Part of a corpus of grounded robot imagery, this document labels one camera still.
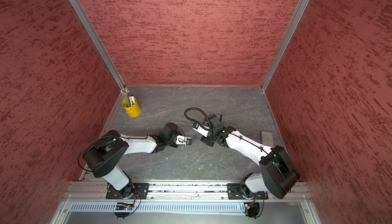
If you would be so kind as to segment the clear test tube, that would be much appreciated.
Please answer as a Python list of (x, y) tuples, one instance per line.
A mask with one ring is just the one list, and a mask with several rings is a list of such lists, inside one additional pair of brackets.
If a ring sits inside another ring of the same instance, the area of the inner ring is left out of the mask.
[(179, 121), (175, 121), (174, 123), (176, 124), (182, 124), (182, 125), (193, 125), (194, 123), (189, 123), (189, 122), (179, 122)]

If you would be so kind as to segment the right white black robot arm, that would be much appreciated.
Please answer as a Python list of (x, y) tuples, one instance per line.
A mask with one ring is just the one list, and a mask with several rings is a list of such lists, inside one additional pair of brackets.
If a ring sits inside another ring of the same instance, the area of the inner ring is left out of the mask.
[(279, 145), (270, 147), (258, 143), (233, 127), (225, 127), (221, 119), (212, 114), (203, 124), (195, 122), (193, 129), (203, 136), (203, 143), (209, 146), (218, 143), (236, 150), (259, 166), (260, 173), (248, 174), (239, 184), (239, 191), (245, 198), (254, 198), (258, 192), (267, 191), (283, 199), (300, 180), (300, 173), (287, 151)]

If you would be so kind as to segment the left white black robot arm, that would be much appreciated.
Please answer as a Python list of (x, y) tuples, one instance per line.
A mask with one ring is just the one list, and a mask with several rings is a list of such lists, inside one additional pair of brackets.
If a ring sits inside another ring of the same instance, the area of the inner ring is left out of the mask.
[(158, 134), (145, 137), (132, 137), (111, 130), (101, 138), (89, 143), (82, 149), (79, 158), (83, 158), (96, 178), (104, 179), (109, 190), (122, 199), (136, 197), (136, 190), (131, 178), (118, 166), (124, 155), (145, 153), (153, 154), (166, 147), (177, 148), (180, 145), (191, 145), (192, 139), (174, 123), (164, 125)]

